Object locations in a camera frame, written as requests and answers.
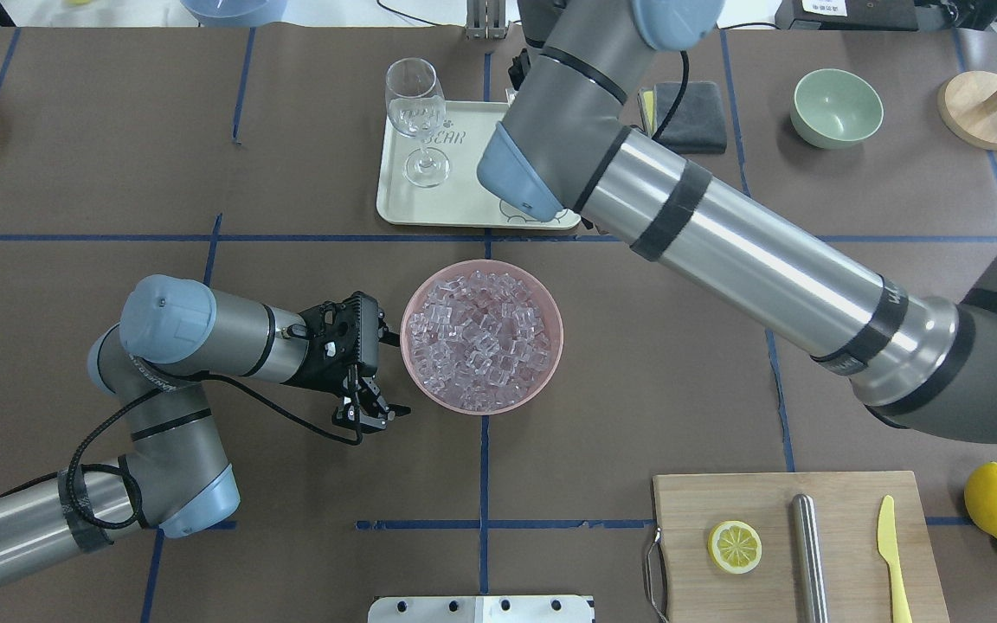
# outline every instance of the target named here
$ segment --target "wooden paper towel holder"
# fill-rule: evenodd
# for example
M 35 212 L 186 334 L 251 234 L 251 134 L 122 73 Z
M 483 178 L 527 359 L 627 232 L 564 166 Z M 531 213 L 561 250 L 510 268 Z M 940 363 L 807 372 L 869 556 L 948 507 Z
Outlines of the wooden paper towel holder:
M 941 119 L 970 145 L 997 151 L 997 74 L 966 71 L 937 92 Z

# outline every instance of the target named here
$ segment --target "pink bowl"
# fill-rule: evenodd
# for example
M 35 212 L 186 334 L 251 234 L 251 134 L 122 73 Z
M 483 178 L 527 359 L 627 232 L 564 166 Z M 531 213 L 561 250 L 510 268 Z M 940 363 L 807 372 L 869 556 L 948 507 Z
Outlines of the pink bowl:
M 412 346 L 413 336 L 410 334 L 410 327 L 408 327 L 408 321 L 410 316 L 418 312 L 430 289 L 436 280 L 451 280 L 456 279 L 460 275 L 468 276 L 475 271 L 480 271 L 482 273 L 510 273 L 511 277 L 514 279 L 521 279 L 525 284 L 526 288 L 529 288 L 530 299 L 537 303 L 537 307 L 541 309 L 541 320 L 545 324 L 545 335 L 549 336 L 550 342 L 550 355 L 551 355 L 551 365 L 549 369 L 542 372 L 542 374 L 537 375 L 537 379 L 534 381 L 533 387 L 529 387 L 524 398 L 518 400 L 518 402 L 513 403 L 510 407 L 503 407 L 502 409 L 495 411 L 468 411 L 465 409 L 460 409 L 452 405 L 448 405 L 447 402 L 441 400 L 438 395 L 433 395 L 431 391 L 428 391 L 426 387 L 422 385 L 421 379 L 418 377 L 418 371 L 415 370 L 415 363 L 410 358 L 410 348 Z M 468 415 L 495 415 L 495 414 L 505 414 L 506 411 L 516 409 L 525 405 L 530 399 L 533 399 L 534 395 L 537 395 L 539 391 L 543 389 L 546 385 L 549 385 L 549 381 L 553 378 L 553 374 L 556 371 L 556 366 L 561 362 L 561 351 L 564 350 L 564 324 L 561 322 L 561 311 L 559 307 L 556 306 L 556 301 L 553 300 L 553 295 L 549 294 L 549 291 L 545 289 L 545 286 L 541 284 L 541 281 L 537 280 L 530 273 L 523 271 L 522 268 L 514 266 L 513 264 L 506 264 L 505 261 L 498 260 L 468 260 L 461 261 L 459 264 L 453 264 L 447 268 L 442 268 L 440 271 L 436 272 L 430 279 L 426 280 L 419 286 L 418 291 L 415 295 L 410 297 L 410 303 L 407 303 L 407 309 L 402 313 L 402 326 L 399 330 L 399 335 L 402 340 L 402 362 L 407 366 L 407 372 L 410 372 L 410 378 L 415 379 L 415 385 L 418 386 L 424 395 L 428 395 L 434 402 L 438 403 L 442 407 L 456 411 L 460 414 Z

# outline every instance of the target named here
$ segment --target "metal handle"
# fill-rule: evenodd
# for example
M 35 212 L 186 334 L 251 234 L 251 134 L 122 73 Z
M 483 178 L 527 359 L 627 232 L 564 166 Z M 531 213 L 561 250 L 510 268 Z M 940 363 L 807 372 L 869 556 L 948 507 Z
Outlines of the metal handle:
M 791 501 L 794 512 L 796 551 L 799 553 L 803 599 L 807 604 L 808 623 L 828 623 L 826 583 L 822 580 L 822 549 L 818 542 L 818 521 L 814 516 L 814 498 L 799 493 Z
M 653 595 L 653 549 L 660 551 L 661 537 L 662 533 L 659 525 L 657 525 L 656 535 L 653 535 L 653 540 L 648 544 L 648 550 L 645 552 L 645 596 L 648 598 L 648 603 L 652 604 L 656 615 L 660 617 L 660 623 L 669 623 L 667 616 L 664 615 L 664 611 L 661 611 L 660 607 L 656 604 L 656 596 Z M 662 572 L 664 571 L 664 552 L 662 551 L 660 551 L 660 570 L 660 575 L 664 579 L 664 610 L 667 610 L 668 574 Z

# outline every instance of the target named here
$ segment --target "green bowl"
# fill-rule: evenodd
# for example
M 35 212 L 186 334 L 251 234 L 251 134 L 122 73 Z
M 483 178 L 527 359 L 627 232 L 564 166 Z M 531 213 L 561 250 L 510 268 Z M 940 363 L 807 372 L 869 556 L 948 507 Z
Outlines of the green bowl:
M 883 123 L 883 102 L 858 75 L 820 68 L 794 88 L 791 123 L 810 145 L 842 150 L 875 134 Z

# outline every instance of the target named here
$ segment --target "white label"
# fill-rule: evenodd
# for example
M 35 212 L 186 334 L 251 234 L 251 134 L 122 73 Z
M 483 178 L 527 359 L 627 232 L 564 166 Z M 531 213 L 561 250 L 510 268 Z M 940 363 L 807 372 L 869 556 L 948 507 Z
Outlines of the white label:
M 802 0 L 802 10 L 820 16 L 848 17 L 845 0 Z

